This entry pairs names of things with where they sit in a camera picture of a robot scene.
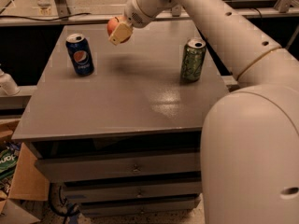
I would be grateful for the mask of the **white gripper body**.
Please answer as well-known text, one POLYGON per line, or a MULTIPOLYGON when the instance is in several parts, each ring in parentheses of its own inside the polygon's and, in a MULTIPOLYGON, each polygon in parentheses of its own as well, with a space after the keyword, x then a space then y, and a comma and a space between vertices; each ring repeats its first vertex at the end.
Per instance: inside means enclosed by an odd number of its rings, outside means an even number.
POLYGON ((135 28, 143 28, 155 18, 155 0, 128 0, 124 16, 135 28))

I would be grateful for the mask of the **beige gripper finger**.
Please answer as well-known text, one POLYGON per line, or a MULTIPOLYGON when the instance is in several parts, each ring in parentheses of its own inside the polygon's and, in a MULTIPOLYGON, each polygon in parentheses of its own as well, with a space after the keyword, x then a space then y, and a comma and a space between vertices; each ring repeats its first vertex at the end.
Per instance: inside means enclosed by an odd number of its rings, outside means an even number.
POLYGON ((109 41, 117 46, 120 43, 123 43, 127 41, 132 33, 133 33, 133 27, 128 24, 127 22, 118 22, 118 23, 111 23, 108 26, 109 31, 109 41))

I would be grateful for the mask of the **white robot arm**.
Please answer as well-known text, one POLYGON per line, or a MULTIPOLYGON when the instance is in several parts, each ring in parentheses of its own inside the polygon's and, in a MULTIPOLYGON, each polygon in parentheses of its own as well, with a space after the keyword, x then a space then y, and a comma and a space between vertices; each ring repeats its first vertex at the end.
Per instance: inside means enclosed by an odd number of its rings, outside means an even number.
POLYGON ((129 0, 111 42, 175 5, 240 84, 202 129, 206 224, 299 224, 299 62, 222 0, 129 0))

